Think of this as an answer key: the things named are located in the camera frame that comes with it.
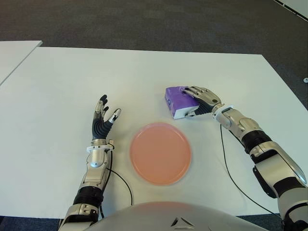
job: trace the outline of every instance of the black joint segment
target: black joint segment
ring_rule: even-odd
[[[110,129],[112,127],[112,123],[109,121],[102,122],[101,119],[94,119],[92,124],[92,135],[96,139],[106,139]]]
[[[257,145],[268,141],[271,141],[270,137],[261,130],[251,131],[242,138],[242,144],[244,145],[247,154],[249,154]]]
[[[102,191],[99,188],[86,186],[78,190],[73,204],[89,204],[98,208],[102,201]]]
[[[297,220],[296,222],[293,222],[290,218],[290,212],[292,212],[293,210],[303,207],[303,206],[308,206],[307,203],[301,203],[298,205],[293,206],[292,208],[290,208],[285,217],[284,220],[282,222],[283,224],[283,231],[303,231],[305,229],[308,228],[308,224],[303,221],[303,220]]]
[[[250,157],[251,157],[252,161],[255,164],[257,164],[257,163],[259,163],[263,160],[266,160],[267,158],[270,158],[270,157],[272,157],[273,155],[276,155],[276,154],[278,154],[278,152],[276,150],[268,150],[268,151],[262,153],[261,155],[259,155],[257,157],[255,157],[255,155],[253,155],[253,154]]]
[[[199,102],[199,107],[194,111],[196,115],[203,115],[212,111],[213,108],[209,107],[206,104],[203,104],[201,100],[196,100]]]
[[[270,186],[265,182],[261,174],[259,173],[258,169],[256,167],[253,168],[253,173],[256,177],[256,179],[259,181],[259,184],[261,185],[263,191],[270,196],[271,198],[277,198],[274,191],[270,188]]]
[[[64,222],[70,223],[70,222],[90,222],[92,221],[91,225],[96,223],[98,221],[98,213],[91,209],[89,215],[70,215]]]
[[[288,190],[304,188],[304,186],[295,177],[287,177],[274,184],[274,188],[280,197],[284,192]]]

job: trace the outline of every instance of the purple packaging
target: purple packaging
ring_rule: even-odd
[[[185,115],[198,108],[199,103],[182,91],[185,86],[166,88],[165,100],[174,119],[184,118]]]

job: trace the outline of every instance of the black robotic finger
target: black robotic finger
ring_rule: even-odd
[[[107,95],[103,95],[103,96],[100,98],[100,101],[104,101],[105,99],[107,99]]]

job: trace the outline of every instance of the robot forearm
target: robot forearm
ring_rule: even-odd
[[[116,109],[112,116],[104,122],[108,107],[107,96],[104,95],[97,102],[93,124],[93,139],[87,152],[90,153],[87,158],[87,171],[81,181],[73,205],[67,211],[59,230],[84,230],[91,224],[98,221],[99,207],[103,201],[103,191],[106,187],[107,173],[106,168],[110,161],[108,152],[112,153],[114,148],[113,140],[107,143],[106,137],[114,123],[119,117],[121,109]]]
[[[200,115],[200,111],[212,113],[213,118],[243,145],[255,163],[253,173],[261,187],[270,197],[278,198],[284,230],[308,228],[307,181],[292,158],[266,135],[256,121],[245,117],[233,106],[222,104],[210,90],[192,87],[184,92],[200,103],[200,107],[188,116]]]

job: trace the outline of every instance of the black cable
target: black cable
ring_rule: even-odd
[[[113,152],[112,152],[112,150],[110,150],[110,169],[111,170],[112,170],[112,159],[113,159]],[[103,186],[102,195],[103,195],[103,193],[104,193],[104,191],[106,189],[106,186],[107,186],[107,183],[109,181],[110,175],[111,175],[111,171],[109,171],[106,183]],[[100,204],[100,213],[101,213],[101,216],[102,216],[102,219],[103,219],[105,216],[104,216],[104,213],[103,213],[102,204]]]
[[[113,171],[112,169],[109,169],[109,168],[107,168],[110,172],[113,172],[113,173],[115,173],[118,177],[120,177],[122,180],[123,180],[123,182],[126,184],[126,186],[127,186],[127,188],[128,188],[128,190],[129,190],[129,194],[130,194],[130,205],[133,205],[133,195],[132,195],[132,193],[131,193],[131,190],[130,190],[130,187],[129,187],[129,185],[127,184],[127,182],[120,176],[120,174],[118,174],[117,172],[115,172],[115,171]]]
[[[251,200],[253,203],[255,203],[256,205],[260,206],[261,208],[263,208],[264,210],[268,211],[269,213],[271,213],[271,214],[273,214],[273,215],[279,217],[279,219],[281,220],[281,217],[280,217],[280,216],[278,216],[277,214],[273,213],[272,211],[266,209],[265,207],[259,205],[257,202],[255,202],[253,199],[251,199],[249,196],[247,196],[247,194],[244,193],[244,192],[240,189],[240,187],[237,186],[237,184],[234,182],[234,180],[233,180],[233,178],[231,177],[231,174],[230,174],[230,172],[229,172],[228,166],[227,166],[226,154],[225,154],[225,146],[224,146],[224,144],[223,144],[221,125],[220,125],[220,135],[221,135],[221,143],[222,143],[222,149],[223,149],[223,157],[224,157],[224,159],[225,159],[226,169],[227,169],[228,175],[229,175],[230,179],[232,180],[232,182],[234,183],[234,185],[238,188],[238,190],[241,191],[242,194],[244,194],[244,195],[245,195],[249,200]]]

